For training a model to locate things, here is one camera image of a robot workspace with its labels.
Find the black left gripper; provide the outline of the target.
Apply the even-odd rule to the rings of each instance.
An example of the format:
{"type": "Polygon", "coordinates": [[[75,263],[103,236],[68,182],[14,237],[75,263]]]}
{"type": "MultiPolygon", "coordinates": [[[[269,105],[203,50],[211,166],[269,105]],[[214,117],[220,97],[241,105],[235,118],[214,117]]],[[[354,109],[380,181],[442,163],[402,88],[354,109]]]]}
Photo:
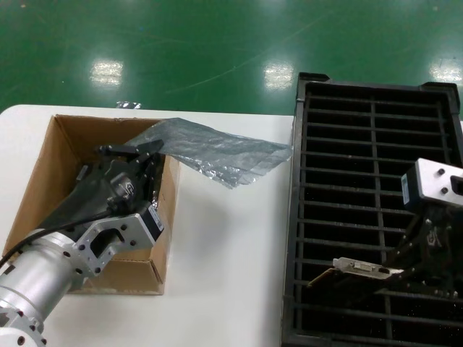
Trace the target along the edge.
{"type": "Polygon", "coordinates": [[[59,232],[79,231],[81,225],[104,218],[125,217],[152,202],[162,141],[140,145],[98,145],[101,156],[134,158],[136,170],[127,162],[110,160],[90,169],[70,194],[39,225],[59,232]]]}

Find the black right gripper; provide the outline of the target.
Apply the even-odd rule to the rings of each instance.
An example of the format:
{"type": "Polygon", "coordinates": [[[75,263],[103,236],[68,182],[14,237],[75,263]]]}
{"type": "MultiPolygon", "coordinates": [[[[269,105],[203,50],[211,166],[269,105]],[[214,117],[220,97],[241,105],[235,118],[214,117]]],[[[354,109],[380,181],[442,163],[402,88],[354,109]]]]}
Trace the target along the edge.
{"type": "Polygon", "coordinates": [[[378,267],[383,288],[455,300],[462,293],[462,208],[422,207],[378,267]]]}

